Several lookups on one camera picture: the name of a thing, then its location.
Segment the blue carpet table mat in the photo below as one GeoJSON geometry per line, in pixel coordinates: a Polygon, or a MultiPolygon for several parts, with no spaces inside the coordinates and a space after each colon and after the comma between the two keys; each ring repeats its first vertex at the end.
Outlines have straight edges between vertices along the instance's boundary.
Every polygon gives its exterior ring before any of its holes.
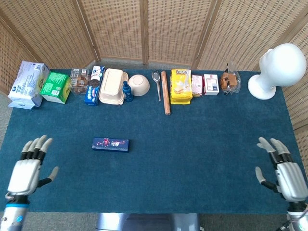
{"type": "Polygon", "coordinates": [[[301,162],[283,91],[259,100],[247,88],[252,73],[240,76],[239,93],[193,98],[168,116],[153,81],[122,105],[88,106],[70,94],[65,104],[14,108],[0,149],[0,211],[22,147],[47,135],[53,141],[40,176],[59,172],[30,196],[31,211],[285,213],[288,203],[255,176],[258,166],[276,181],[259,137],[281,140],[301,162]],[[93,150],[94,138],[128,139],[129,151],[93,150]]]}

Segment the white red box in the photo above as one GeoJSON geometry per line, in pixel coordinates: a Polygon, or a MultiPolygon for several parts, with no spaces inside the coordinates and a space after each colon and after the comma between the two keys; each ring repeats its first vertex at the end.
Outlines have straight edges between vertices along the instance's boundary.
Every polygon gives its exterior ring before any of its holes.
{"type": "Polygon", "coordinates": [[[219,93],[218,76],[214,74],[204,74],[205,96],[216,96],[219,93]]]}

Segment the wicker folding screen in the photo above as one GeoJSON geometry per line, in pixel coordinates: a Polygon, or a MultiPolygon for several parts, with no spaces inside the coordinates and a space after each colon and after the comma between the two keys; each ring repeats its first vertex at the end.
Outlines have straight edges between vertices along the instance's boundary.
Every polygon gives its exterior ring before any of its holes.
{"type": "MultiPolygon", "coordinates": [[[[50,68],[109,58],[257,71],[290,42],[308,62],[308,0],[0,0],[0,102],[23,60],[50,68]]],[[[308,176],[308,71],[283,89],[308,176]]]]}

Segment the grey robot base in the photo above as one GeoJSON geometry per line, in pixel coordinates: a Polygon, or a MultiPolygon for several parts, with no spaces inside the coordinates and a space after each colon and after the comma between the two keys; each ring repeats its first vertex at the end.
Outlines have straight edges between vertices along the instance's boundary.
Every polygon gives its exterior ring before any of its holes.
{"type": "Polygon", "coordinates": [[[205,231],[196,213],[99,213],[96,231],[205,231]]]}

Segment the wooden rolling pin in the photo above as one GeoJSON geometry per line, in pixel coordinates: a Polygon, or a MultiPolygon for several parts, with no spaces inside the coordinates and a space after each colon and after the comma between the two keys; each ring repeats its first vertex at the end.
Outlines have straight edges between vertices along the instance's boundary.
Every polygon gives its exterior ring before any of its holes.
{"type": "Polygon", "coordinates": [[[168,85],[167,85],[167,75],[165,71],[161,72],[161,79],[162,79],[164,110],[165,110],[166,115],[170,115],[171,110],[170,110],[169,93],[168,93],[168,85]]]}

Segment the white blue tissue pack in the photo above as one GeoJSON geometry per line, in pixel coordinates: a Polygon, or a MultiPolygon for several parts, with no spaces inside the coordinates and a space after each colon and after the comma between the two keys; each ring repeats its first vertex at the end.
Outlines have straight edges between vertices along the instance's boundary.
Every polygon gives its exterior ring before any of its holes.
{"type": "Polygon", "coordinates": [[[32,109],[40,107],[43,97],[40,91],[50,74],[44,63],[22,61],[18,75],[9,92],[9,107],[32,109]]]}

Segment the blue spray bottle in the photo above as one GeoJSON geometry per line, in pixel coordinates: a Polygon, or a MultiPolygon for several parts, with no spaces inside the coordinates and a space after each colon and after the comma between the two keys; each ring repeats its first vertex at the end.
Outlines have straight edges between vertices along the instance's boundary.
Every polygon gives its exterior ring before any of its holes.
{"type": "Polygon", "coordinates": [[[123,91],[123,93],[125,95],[125,100],[127,102],[133,101],[133,94],[132,94],[132,91],[131,91],[131,87],[129,86],[127,81],[123,81],[122,91],[123,91]]]}

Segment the blue Oreo cookie box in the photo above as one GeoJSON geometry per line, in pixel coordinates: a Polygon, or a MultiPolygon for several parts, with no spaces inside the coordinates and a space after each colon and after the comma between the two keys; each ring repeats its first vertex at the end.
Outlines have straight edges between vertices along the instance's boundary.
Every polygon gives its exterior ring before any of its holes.
{"type": "Polygon", "coordinates": [[[105,73],[104,66],[94,66],[90,76],[90,82],[84,97],[84,103],[86,105],[97,106],[98,105],[98,95],[100,91],[100,86],[102,84],[103,76],[105,73]]]}

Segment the clear bag of cookies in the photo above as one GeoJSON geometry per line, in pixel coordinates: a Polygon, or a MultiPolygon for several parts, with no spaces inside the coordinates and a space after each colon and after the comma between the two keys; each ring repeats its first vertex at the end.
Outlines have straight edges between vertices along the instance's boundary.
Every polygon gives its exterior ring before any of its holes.
{"type": "Polygon", "coordinates": [[[241,77],[233,61],[227,63],[219,83],[224,95],[239,93],[241,89],[241,77]]]}

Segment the green tissue pack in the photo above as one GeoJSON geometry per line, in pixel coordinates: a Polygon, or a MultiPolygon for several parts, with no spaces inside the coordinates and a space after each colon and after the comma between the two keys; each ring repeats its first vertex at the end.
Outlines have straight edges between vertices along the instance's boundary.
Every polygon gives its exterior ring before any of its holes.
{"type": "Polygon", "coordinates": [[[66,103],[69,93],[70,76],[56,72],[50,72],[40,91],[45,100],[61,104],[66,103]]]}

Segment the white foam mannequin head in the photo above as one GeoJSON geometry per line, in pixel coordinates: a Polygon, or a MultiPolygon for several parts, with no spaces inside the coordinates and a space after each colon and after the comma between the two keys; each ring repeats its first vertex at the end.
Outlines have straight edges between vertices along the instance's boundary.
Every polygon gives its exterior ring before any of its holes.
{"type": "Polygon", "coordinates": [[[248,90],[257,99],[271,99],[277,87],[288,87],[299,82],[307,68],[303,52],[292,43],[269,49],[259,60],[260,74],[248,81],[248,90]]]}

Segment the small pink box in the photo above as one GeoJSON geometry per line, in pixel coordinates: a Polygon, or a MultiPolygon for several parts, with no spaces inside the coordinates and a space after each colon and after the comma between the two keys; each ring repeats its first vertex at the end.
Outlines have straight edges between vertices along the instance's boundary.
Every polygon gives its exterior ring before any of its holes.
{"type": "Polygon", "coordinates": [[[201,75],[192,75],[192,95],[193,97],[202,97],[204,95],[204,77],[201,75]]]}

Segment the beige lidded lunch box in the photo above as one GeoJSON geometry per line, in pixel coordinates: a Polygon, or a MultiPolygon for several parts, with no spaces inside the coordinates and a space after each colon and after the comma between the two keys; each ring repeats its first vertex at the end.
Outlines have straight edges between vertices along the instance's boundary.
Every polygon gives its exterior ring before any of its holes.
{"type": "Polygon", "coordinates": [[[105,104],[122,105],[125,99],[123,82],[128,81],[128,74],[120,69],[108,68],[103,76],[99,100],[105,104]]]}

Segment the metal spoon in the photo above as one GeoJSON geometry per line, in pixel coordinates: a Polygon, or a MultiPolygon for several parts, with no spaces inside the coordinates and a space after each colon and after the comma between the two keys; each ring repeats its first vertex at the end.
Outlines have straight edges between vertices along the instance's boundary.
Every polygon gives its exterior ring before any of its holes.
{"type": "Polygon", "coordinates": [[[152,72],[152,79],[156,83],[157,86],[157,94],[158,94],[158,99],[161,101],[161,94],[160,94],[160,74],[158,71],[153,71],[152,72]]]}

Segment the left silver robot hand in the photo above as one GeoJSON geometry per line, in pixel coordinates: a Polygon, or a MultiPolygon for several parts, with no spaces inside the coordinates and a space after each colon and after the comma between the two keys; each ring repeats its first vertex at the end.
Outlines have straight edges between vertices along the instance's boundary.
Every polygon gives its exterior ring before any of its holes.
{"type": "Polygon", "coordinates": [[[28,141],[22,151],[20,159],[15,163],[9,181],[5,198],[12,200],[17,196],[29,196],[56,178],[59,167],[56,166],[51,174],[40,180],[40,170],[43,160],[53,139],[46,135],[28,141]]]}

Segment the yellow snack bag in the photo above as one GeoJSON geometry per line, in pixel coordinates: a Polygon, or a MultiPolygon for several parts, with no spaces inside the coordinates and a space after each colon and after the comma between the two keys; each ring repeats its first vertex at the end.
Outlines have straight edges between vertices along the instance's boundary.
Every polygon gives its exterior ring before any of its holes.
{"type": "Polygon", "coordinates": [[[190,104],[193,98],[190,69],[172,69],[170,77],[171,104],[190,104]]]}

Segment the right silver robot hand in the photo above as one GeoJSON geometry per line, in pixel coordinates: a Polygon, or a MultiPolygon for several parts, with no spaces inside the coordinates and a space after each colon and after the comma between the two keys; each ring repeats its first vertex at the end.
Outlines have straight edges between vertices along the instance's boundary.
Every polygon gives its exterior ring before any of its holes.
{"type": "Polygon", "coordinates": [[[267,181],[260,167],[255,167],[256,178],[259,183],[275,193],[280,193],[282,197],[291,203],[299,203],[308,198],[308,186],[299,165],[292,159],[288,148],[280,141],[271,138],[258,138],[257,146],[266,150],[271,159],[277,183],[267,181]]]}

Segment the blue glasses case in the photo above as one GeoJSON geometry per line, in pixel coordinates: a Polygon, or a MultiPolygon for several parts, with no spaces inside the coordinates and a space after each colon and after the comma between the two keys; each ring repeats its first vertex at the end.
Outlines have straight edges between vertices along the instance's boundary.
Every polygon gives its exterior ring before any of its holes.
{"type": "Polygon", "coordinates": [[[91,148],[96,151],[126,153],[129,151],[129,140],[114,138],[94,138],[91,148]]]}

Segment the beige upturned bowl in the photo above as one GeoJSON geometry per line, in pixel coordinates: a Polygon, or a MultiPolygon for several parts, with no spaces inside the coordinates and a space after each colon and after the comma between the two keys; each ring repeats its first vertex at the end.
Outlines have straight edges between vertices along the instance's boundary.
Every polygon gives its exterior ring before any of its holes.
{"type": "Polygon", "coordinates": [[[129,80],[128,84],[131,87],[132,94],[134,96],[143,96],[147,94],[150,89],[150,83],[148,79],[143,75],[133,75],[129,80]]]}

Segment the clear plastic snack box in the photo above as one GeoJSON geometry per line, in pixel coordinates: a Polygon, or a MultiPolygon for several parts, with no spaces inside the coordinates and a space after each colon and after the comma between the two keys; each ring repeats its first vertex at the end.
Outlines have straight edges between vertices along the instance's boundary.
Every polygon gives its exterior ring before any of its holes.
{"type": "Polygon", "coordinates": [[[70,90],[74,94],[85,94],[90,81],[87,68],[72,68],[70,74],[70,90]]]}

